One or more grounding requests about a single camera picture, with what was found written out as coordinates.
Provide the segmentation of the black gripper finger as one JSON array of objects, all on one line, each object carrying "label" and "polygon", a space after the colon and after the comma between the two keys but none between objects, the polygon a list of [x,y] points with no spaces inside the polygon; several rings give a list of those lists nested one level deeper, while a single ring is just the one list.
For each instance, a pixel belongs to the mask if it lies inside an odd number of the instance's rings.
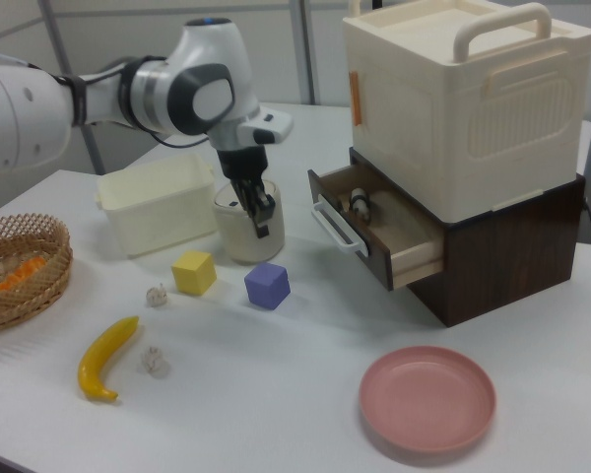
[{"label": "black gripper finger", "polygon": [[233,179],[231,181],[232,189],[247,215],[250,215],[250,204],[248,198],[247,181],[245,179]]},{"label": "black gripper finger", "polygon": [[261,180],[250,180],[246,184],[247,213],[256,236],[261,239],[269,235],[268,222],[273,218],[276,207],[274,198],[267,194]]}]

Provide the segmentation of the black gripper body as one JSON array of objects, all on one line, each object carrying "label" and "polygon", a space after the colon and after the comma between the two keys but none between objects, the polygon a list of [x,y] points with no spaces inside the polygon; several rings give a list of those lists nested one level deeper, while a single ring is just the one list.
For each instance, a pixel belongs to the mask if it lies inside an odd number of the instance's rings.
[{"label": "black gripper body", "polygon": [[260,181],[268,166],[264,146],[217,151],[223,175],[229,180]]}]

